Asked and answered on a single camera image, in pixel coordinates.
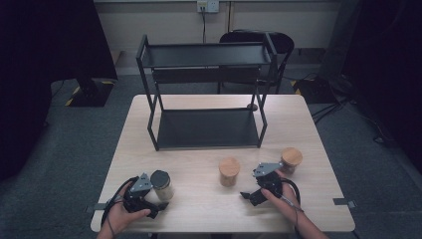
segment wooden table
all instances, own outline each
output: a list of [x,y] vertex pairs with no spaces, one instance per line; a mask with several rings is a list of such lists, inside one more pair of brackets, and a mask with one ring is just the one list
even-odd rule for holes
[[[250,96],[243,95],[163,95],[168,108],[203,109],[243,107]],[[304,157],[290,179],[298,186],[302,208],[322,231],[352,231],[354,222],[343,198],[308,107],[300,96],[269,95],[265,105],[268,121],[261,148],[198,149],[156,151],[146,126],[149,104],[146,96],[136,96],[130,107],[100,203],[110,199],[128,178],[149,176],[156,169],[171,177],[174,197],[155,219],[142,218],[127,230],[137,232],[291,232],[292,225],[270,202],[254,207],[240,191],[258,189],[252,170],[259,162],[278,162],[285,147],[296,147]],[[155,113],[159,118],[159,108]],[[237,183],[224,187],[219,182],[218,164],[235,157],[241,169]],[[148,200],[156,201],[151,190]],[[102,211],[97,211],[92,229],[100,230]]]

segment wooden lid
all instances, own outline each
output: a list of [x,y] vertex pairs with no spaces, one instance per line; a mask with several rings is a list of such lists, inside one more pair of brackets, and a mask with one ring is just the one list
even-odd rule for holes
[[227,157],[220,161],[218,168],[224,176],[236,176],[240,170],[240,163],[234,157]]
[[282,151],[282,160],[289,165],[299,165],[302,159],[304,159],[302,153],[294,147],[286,147]]

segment hand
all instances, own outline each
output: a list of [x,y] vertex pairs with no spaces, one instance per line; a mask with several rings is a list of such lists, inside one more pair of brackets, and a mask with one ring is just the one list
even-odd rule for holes
[[[276,173],[279,175],[279,177],[285,177],[285,175],[278,169],[276,170]],[[275,195],[273,195],[273,193],[271,193],[271,191],[265,188],[262,188],[261,192],[269,201],[271,201],[277,207],[277,209],[279,209],[279,211],[283,215],[285,215],[289,219],[291,223],[296,224],[297,212],[299,213],[300,211],[296,211],[296,209],[293,208],[291,205],[289,205],[286,201],[284,201],[281,198],[276,197]],[[283,195],[288,200],[293,202],[295,206],[297,206],[298,208],[301,208],[298,201],[296,200],[294,191],[287,183],[283,183]]]
[[[285,177],[285,175],[280,172],[279,170],[276,170],[276,173],[280,177]],[[289,221],[296,225],[296,228],[298,229],[299,233],[304,238],[317,238],[317,239],[325,239],[327,238],[320,230],[317,228],[313,222],[311,222],[305,213],[301,210],[298,210],[295,207],[292,207],[289,205],[285,200],[282,198],[278,198],[271,191],[262,188],[261,192],[263,195],[271,201],[277,209],[279,209],[280,212],[282,212],[283,215],[285,215]],[[287,183],[283,183],[283,195],[293,202],[296,207],[301,208],[298,201],[296,200],[296,196],[294,191],[290,188],[290,186]]]
[[[129,185],[130,182],[128,182],[118,193],[121,197],[123,197]],[[103,227],[100,230],[97,238],[113,238],[115,235],[124,230],[124,228],[126,228],[130,223],[147,216],[149,213],[151,213],[151,210],[149,209],[143,209],[137,212],[129,213],[124,208],[122,201],[118,201],[109,211],[107,219],[105,220],[105,223],[103,224]]]

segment electrical outlet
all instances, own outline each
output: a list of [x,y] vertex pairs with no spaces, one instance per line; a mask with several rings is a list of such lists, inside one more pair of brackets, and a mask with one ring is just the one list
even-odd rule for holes
[[207,12],[218,13],[220,10],[220,4],[218,0],[208,0]]
[[196,11],[197,12],[208,12],[208,1],[201,0],[196,2]]

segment chair backrest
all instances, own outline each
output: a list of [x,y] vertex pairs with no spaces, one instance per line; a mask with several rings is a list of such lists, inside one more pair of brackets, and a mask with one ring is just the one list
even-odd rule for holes
[[231,42],[262,42],[265,34],[268,33],[273,41],[274,47],[278,54],[283,54],[285,57],[280,62],[278,67],[278,80],[281,79],[285,71],[286,63],[293,49],[295,42],[288,35],[279,32],[266,32],[257,30],[233,30],[225,33],[220,38],[220,43]]

